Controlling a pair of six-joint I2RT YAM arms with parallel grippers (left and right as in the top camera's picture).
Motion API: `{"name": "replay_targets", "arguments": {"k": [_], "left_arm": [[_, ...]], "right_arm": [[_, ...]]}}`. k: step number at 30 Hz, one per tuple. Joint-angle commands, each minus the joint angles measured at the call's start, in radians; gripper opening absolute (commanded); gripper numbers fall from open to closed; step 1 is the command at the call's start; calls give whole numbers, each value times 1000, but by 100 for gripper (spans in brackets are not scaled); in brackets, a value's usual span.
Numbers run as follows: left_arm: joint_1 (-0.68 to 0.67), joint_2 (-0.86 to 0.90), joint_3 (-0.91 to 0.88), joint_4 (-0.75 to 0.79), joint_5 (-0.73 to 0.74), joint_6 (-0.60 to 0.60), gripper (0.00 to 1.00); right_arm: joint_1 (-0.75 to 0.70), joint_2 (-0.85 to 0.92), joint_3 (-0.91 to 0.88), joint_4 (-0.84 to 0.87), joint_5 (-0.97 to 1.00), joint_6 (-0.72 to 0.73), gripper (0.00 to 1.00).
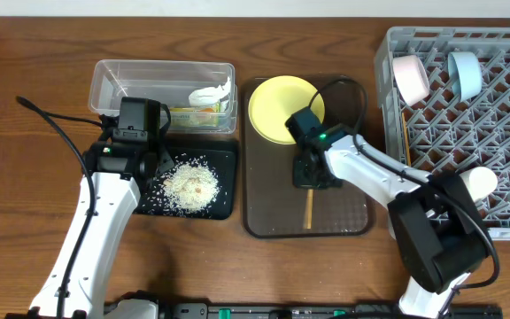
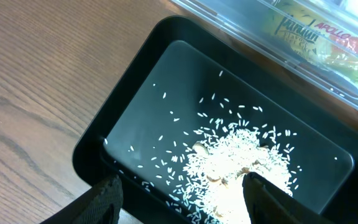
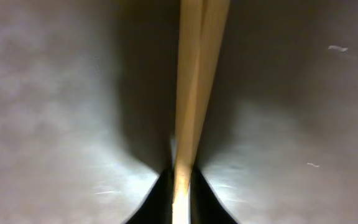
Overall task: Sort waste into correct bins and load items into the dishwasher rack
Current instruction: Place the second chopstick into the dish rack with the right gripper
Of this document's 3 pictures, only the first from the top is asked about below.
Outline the wooden chopstick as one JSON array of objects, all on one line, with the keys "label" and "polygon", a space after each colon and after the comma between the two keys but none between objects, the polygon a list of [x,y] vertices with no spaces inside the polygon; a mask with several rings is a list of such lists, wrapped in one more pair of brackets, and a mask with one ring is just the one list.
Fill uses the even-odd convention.
[{"label": "wooden chopstick", "polygon": [[305,229],[309,230],[312,227],[313,220],[313,189],[309,189],[306,194],[305,202]]},{"label": "wooden chopstick", "polygon": [[409,138],[408,138],[406,116],[404,113],[401,113],[401,119],[402,119],[404,142],[405,142],[406,164],[408,166],[411,166],[412,161],[411,161],[411,153],[410,153],[410,144],[409,144]]}]

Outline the rice leftovers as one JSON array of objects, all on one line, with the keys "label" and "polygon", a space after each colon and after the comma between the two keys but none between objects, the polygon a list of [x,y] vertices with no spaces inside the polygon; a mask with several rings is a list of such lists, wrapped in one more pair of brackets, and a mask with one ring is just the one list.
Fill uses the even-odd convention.
[{"label": "rice leftovers", "polygon": [[183,153],[176,157],[173,168],[153,180],[151,194],[145,199],[161,213],[188,215],[203,213],[219,193],[218,174],[207,157]]}]

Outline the pandan cake wrapper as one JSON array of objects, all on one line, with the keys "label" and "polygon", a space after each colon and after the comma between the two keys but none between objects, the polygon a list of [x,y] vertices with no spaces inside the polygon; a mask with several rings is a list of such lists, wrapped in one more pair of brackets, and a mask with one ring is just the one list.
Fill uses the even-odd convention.
[{"label": "pandan cake wrapper", "polygon": [[226,115],[218,105],[204,108],[174,107],[170,113],[173,126],[182,128],[216,127]]}]

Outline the yellow plate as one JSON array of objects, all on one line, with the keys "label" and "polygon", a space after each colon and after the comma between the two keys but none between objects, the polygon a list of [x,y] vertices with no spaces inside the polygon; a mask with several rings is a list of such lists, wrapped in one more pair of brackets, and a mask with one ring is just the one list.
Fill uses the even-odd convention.
[{"label": "yellow plate", "polygon": [[325,130],[325,105],[318,89],[307,80],[280,75],[264,80],[251,94],[248,115],[251,125],[267,141],[294,144],[286,122],[296,112],[310,105],[317,119],[318,133]]}]

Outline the white tissue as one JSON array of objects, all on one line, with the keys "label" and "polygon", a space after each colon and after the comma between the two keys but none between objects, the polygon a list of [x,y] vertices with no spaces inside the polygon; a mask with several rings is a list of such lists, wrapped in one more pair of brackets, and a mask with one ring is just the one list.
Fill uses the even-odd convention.
[{"label": "white tissue", "polygon": [[224,84],[217,87],[196,89],[189,94],[189,105],[191,107],[215,105],[230,93],[231,85],[231,78],[228,77]]}]

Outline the pink bowl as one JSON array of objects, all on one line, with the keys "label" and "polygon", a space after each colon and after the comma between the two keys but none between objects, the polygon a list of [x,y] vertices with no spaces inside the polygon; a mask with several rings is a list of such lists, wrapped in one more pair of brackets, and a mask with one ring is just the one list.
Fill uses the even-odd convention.
[{"label": "pink bowl", "polygon": [[429,95],[428,76],[417,56],[394,58],[392,71],[398,90],[407,105],[415,105]]}]

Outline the white green cup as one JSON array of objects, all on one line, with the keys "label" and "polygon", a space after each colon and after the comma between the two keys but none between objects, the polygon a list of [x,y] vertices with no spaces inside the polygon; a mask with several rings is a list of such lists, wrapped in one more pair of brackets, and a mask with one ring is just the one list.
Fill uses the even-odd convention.
[{"label": "white green cup", "polygon": [[487,167],[474,167],[460,174],[474,202],[489,196],[498,186],[498,178]]}]

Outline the blue bowl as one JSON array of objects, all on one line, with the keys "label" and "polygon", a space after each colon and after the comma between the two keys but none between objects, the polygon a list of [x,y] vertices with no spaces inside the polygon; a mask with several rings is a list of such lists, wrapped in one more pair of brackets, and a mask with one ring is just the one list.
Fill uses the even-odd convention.
[{"label": "blue bowl", "polygon": [[452,51],[448,54],[448,72],[452,92],[466,102],[483,89],[483,75],[477,56],[470,51]]}]

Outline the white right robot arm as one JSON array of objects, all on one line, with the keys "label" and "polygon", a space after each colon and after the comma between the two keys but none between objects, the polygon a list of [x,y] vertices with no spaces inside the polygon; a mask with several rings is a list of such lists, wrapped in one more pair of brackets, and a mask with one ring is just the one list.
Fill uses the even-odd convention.
[{"label": "white right robot arm", "polygon": [[291,128],[301,154],[297,169],[311,187],[346,181],[385,207],[401,260],[410,274],[398,308],[407,318],[442,318],[467,278],[490,258],[492,284],[498,253],[476,201],[491,194],[497,178],[486,167],[461,174],[431,173],[379,152],[344,126]]}]

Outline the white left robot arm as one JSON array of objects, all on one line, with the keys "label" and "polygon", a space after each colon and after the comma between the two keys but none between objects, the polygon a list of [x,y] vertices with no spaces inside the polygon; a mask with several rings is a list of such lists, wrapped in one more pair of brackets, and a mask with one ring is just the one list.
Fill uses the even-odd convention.
[{"label": "white left robot arm", "polygon": [[101,137],[83,153],[83,177],[73,221],[29,318],[156,318],[161,307],[131,292],[111,309],[105,293],[131,214],[158,167],[172,163],[163,142],[145,133]]}]

